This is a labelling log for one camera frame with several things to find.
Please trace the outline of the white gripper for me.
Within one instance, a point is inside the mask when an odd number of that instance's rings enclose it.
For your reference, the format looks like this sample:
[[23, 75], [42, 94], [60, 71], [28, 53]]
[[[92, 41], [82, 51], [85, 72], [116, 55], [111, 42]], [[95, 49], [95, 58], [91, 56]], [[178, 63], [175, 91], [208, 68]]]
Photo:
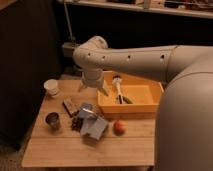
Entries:
[[109, 95], [107, 87], [102, 87], [104, 83], [103, 71], [101, 69], [84, 69], [82, 73], [82, 84], [79, 84], [78, 91], [81, 92], [87, 87], [99, 88], [99, 91]]

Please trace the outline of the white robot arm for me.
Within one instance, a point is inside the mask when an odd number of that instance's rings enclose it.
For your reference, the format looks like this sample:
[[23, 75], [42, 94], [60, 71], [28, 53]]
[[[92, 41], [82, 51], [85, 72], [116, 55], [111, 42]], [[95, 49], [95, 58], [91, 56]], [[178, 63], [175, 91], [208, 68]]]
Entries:
[[155, 171], [213, 171], [213, 46], [110, 48], [101, 36], [80, 44], [73, 58], [82, 83], [101, 89], [102, 72], [161, 85], [154, 126]]

